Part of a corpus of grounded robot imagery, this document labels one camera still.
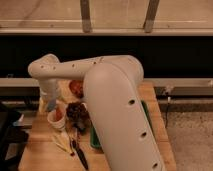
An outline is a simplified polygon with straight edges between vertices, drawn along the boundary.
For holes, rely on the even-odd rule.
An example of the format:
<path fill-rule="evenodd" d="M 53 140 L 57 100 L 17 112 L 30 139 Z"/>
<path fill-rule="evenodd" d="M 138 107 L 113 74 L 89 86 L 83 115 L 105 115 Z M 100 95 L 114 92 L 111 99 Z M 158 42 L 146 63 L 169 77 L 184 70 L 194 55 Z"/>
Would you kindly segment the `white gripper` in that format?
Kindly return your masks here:
<path fill-rule="evenodd" d="M 43 100 L 49 101 L 46 105 L 46 112 L 51 112 L 56 107 L 56 98 L 58 97 L 59 87 L 55 79 L 39 81 L 40 96 Z"/>

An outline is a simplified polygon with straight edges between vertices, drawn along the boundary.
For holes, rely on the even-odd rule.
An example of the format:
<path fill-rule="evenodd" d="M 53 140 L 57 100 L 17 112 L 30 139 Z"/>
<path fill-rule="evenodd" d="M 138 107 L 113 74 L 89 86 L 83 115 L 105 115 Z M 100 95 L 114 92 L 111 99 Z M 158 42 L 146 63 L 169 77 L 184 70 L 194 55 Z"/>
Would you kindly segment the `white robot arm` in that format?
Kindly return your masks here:
<path fill-rule="evenodd" d="M 167 171 L 141 104 L 144 70 L 131 55 L 61 62 L 47 54 L 28 66 L 40 95 L 59 97 L 57 81 L 83 82 L 84 101 L 111 171 Z"/>

